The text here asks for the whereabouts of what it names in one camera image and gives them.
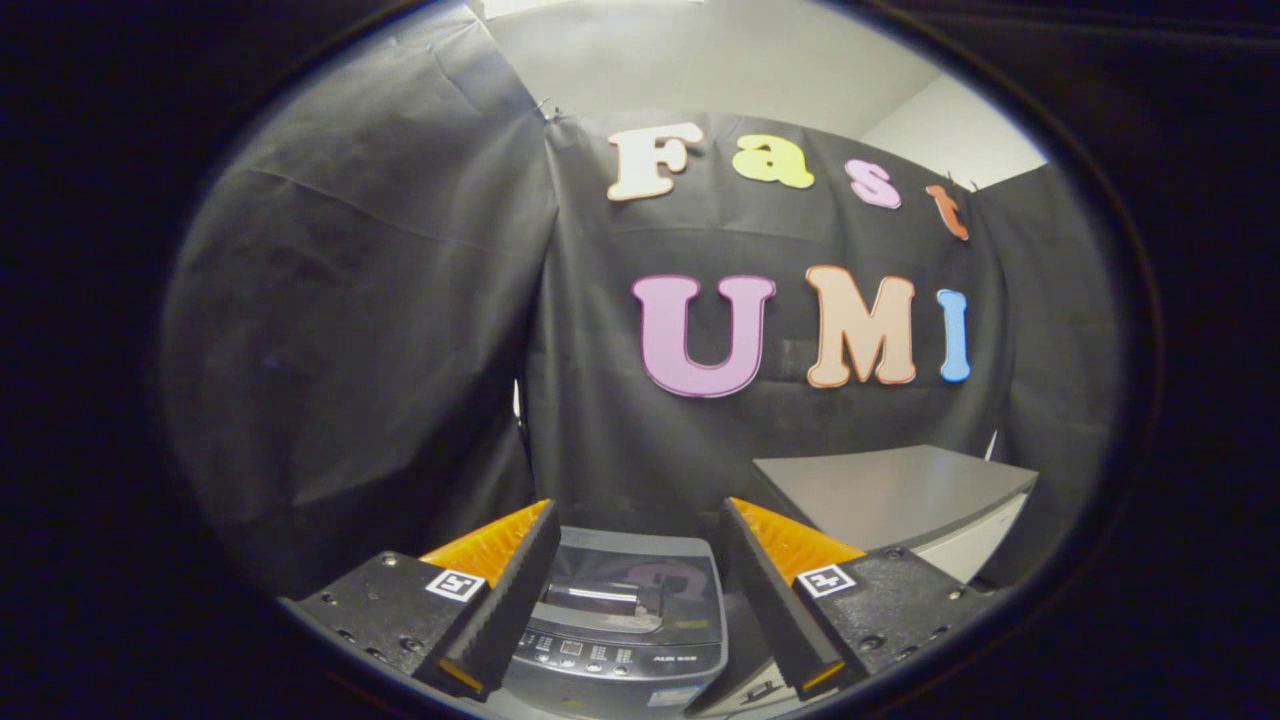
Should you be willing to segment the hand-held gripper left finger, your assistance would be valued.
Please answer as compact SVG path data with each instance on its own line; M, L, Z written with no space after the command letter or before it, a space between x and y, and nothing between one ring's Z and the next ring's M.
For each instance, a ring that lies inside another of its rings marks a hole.
M383 551L283 605L321 635L422 688L500 688L561 542L547 498L415 557Z

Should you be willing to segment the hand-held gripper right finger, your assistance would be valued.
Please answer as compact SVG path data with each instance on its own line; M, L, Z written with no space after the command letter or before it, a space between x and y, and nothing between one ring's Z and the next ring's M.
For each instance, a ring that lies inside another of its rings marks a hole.
M1001 598L901 546L858 550L742 498L723 501L722 537L730 571L800 700L904 664Z

